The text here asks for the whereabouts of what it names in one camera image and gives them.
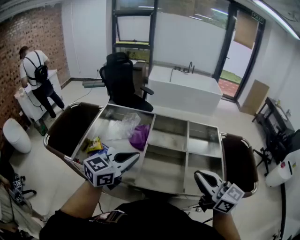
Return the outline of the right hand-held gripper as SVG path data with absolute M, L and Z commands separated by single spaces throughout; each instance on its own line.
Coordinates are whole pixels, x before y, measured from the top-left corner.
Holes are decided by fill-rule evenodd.
M 236 184 L 223 181 L 215 172 L 197 170 L 194 173 L 194 179 L 203 193 L 199 201 L 203 211 L 213 209 L 229 214 L 245 194 Z

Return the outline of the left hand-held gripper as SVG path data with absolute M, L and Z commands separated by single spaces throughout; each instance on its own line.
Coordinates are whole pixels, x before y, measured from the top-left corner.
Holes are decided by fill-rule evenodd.
M 98 150 L 83 161 L 84 175 L 92 186 L 106 186 L 112 190 L 121 183 L 121 175 L 128 171 L 139 157 L 139 152 L 118 152 L 112 147 Z

